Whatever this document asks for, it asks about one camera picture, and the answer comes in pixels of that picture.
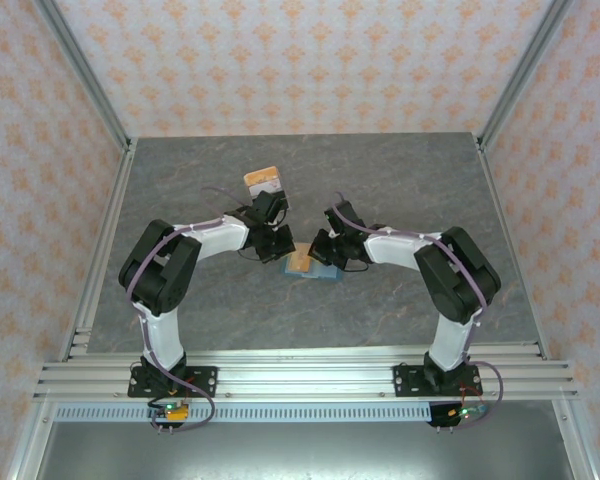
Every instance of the orange floral wallpaper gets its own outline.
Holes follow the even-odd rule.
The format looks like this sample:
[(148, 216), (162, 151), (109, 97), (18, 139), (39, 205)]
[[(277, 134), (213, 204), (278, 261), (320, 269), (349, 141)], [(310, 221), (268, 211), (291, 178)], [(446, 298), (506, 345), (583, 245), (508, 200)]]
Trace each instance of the orange floral wallpaper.
[(131, 136), (479, 133), (550, 0), (59, 0)]
[(488, 157), (551, 354), (575, 359), (600, 448), (600, 0), (575, 1)]
[(0, 1), (0, 479), (72, 318), (120, 152), (30, 0)]

